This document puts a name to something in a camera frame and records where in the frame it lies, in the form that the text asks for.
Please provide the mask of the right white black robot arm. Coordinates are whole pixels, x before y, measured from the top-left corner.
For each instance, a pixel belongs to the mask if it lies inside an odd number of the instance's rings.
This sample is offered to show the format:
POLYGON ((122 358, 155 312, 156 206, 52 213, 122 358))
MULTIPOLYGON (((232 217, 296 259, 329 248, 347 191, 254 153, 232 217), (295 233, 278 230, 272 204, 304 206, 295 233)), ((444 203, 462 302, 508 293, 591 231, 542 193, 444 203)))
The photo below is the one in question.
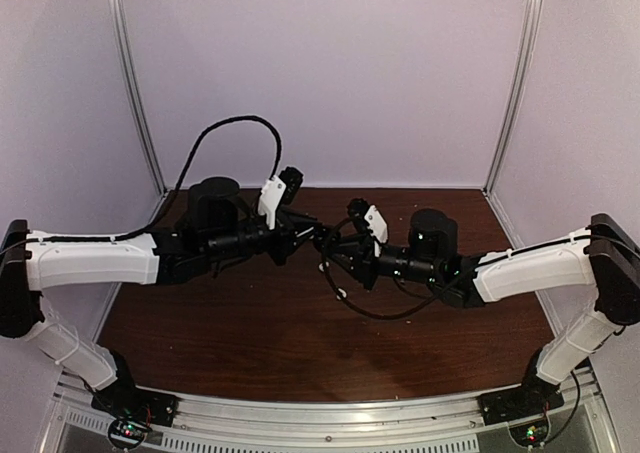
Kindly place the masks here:
POLYGON ((513 406, 526 415, 545 404, 610 336, 639 322, 639 248, 607 214, 558 239, 516 250, 464 256, 457 239, 453 219, 421 209, 410 219, 407 245, 391 245, 377 208, 356 202, 346 219, 326 229, 317 247, 324 272, 335 262, 367 290, 380 277, 420 283, 454 308, 482 307, 536 290, 595 287, 596 298, 533 355, 513 390, 513 406))

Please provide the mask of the black earbud charging case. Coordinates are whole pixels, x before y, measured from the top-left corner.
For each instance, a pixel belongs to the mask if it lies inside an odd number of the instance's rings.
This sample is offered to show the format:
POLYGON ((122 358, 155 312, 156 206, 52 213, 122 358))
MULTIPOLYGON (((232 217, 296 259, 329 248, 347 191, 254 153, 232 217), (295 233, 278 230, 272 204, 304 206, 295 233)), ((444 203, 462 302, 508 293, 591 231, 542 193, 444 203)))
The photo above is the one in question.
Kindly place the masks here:
POLYGON ((332 229, 327 226, 317 226, 314 228, 312 243, 317 252, 321 253, 330 236, 332 229))

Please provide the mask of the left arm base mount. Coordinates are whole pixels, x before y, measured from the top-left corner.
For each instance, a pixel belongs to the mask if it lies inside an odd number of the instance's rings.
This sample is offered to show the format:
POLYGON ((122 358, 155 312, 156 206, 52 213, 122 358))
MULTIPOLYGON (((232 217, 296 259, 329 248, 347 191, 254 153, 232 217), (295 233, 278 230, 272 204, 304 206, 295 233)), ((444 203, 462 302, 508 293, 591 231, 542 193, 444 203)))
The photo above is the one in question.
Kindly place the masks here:
POLYGON ((177 413, 178 398, 168 393, 135 388, 132 395, 105 390, 91 395, 91 407, 112 417, 106 436, 117 450, 140 447, 152 437, 154 426, 171 427, 177 413))

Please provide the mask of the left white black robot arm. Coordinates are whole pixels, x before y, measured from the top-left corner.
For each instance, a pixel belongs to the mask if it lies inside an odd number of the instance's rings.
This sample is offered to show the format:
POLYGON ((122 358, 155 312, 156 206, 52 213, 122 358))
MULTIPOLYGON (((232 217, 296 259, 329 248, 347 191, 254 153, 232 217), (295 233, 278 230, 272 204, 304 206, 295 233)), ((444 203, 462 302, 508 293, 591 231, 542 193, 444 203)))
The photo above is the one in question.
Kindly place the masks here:
POLYGON ((127 379, 123 362, 44 309, 42 291, 93 283, 183 284, 262 253, 283 265, 321 229, 317 219, 289 207, 300 185, 299 172, 287 168, 265 183, 251 206, 235 180, 208 178, 189 188, 187 210, 174 227, 135 235, 55 236, 12 221, 1 244, 2 337, 35 342, 92 389, 105 389, 106 402, 121 416, 137 415, 144 397, 127 379))

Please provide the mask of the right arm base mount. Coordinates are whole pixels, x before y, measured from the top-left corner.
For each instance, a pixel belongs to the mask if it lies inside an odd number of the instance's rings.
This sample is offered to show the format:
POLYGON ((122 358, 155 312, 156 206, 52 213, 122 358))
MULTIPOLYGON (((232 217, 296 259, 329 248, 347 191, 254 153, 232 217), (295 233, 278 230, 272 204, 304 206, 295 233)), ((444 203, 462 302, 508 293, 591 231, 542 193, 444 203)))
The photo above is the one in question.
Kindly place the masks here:
POLYGON ((549 413, 564 405, 561 393, 539 393, 520 385, 484 393, 478 404, 486 426, 505 423, 511 440, 533 449, 551 438, 549 413))

